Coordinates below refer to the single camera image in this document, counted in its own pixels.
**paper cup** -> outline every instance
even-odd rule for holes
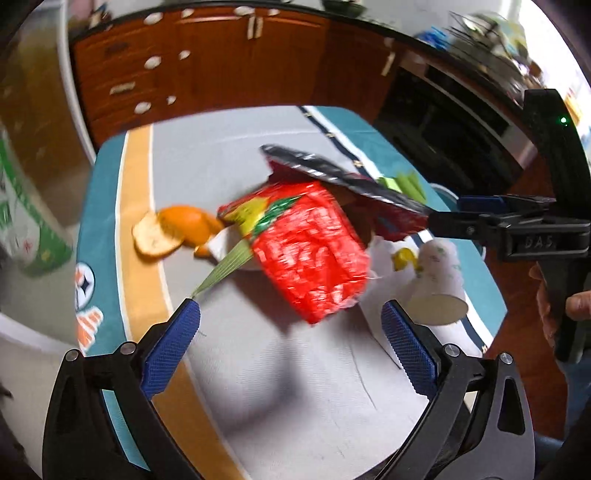
[[[424,244],[418,253],[417,278],[404,309],[420,325],[449,325],[468,312],[456,246],[445,239]]]

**table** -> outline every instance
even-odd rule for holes
[[[110,139],[97,156],[77,249],[79,343],[86,355],[138,341],[213,268],[188,248],[143,262],[132,226],[150,209],[187,203],[215,212],[242,196],[270,172],[258,149],[267,143],[318,153],[374,178],[412,169],[376,130],[340,108],[205,113]],[[447,210],[421,182],[429,206]],[[413,235],[417,244],[429,238],[426,231]],[[456,245],[470,307],[462,326],[479,353],[506,308],[475,247]],[[200,306],[200,330],[153,404],[206,478],[359,477],[401,445],[427,404],[358,309],[311,328],[262,273],[240,271]],[[105,392],[105,401],[128,459],[146,468],[112,393]]]

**orange stripe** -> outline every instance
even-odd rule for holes
[[[150,209],[148,178],[151,127],[128,133],[120,190],[119,249],[121,278],[129,329],[139,341],[154,323],[169,317],[156,262],[145,262],[135,252],[132,227]],[[207,479],[243,480],[220,441],[197,396],[183,362],[167,389],[153,399],[164,425],[189,461]]]

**team logo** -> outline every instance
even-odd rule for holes
[[[76,320],[78,320],[78,345],[82,353],[86,354],[88,349],[94,345],[96,332],[98,332],[104,318],[103,312],[98,307],[90,307],[88,310],[76,314]]]
[[[76,285],[76,311],[78,311],[88,305],[95,291],[95,274],[88,265],[80,262],[76,265],[74,283]]]

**red package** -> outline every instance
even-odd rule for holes
[[[221,207],[219,215],[247,226],[263,271],[307,322],[319,322],[363,292],[369,257],[319,182],[272,184]]]

